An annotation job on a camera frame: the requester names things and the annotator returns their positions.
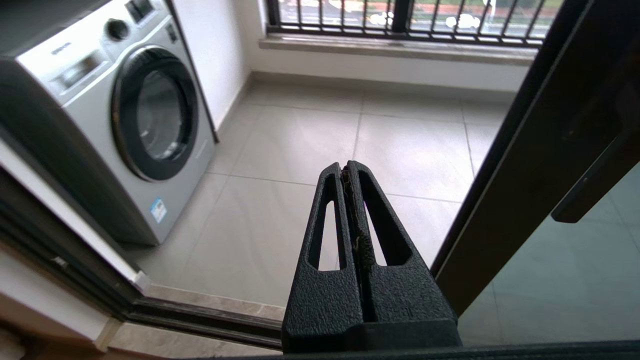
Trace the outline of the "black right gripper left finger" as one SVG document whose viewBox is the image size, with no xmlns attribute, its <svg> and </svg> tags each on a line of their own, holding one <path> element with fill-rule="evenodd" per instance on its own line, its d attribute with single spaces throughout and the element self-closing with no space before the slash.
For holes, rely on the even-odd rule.
<svg viewBox="0 0 640 360">
<path fill-rule="evenodd" d="M 318 176 L 281 328 L 284 353 L 364 352 L 367 348 L 357 240 L 355 162 L 338 162 Z M 333 205 L 339 268 L 321 270 L 328 205 Z"/>
</svg>

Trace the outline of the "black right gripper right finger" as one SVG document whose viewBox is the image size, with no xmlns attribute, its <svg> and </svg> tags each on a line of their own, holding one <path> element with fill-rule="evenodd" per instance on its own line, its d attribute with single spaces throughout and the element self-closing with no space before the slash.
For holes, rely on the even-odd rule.
<svg viewBox="0 0 640 360">
<path fill-rule="evenodd" d="M 457 314 L 390 200 L 361 162 L 345 166 L 345 196 L 366 321 L 457 324 Z"/>
</svg>

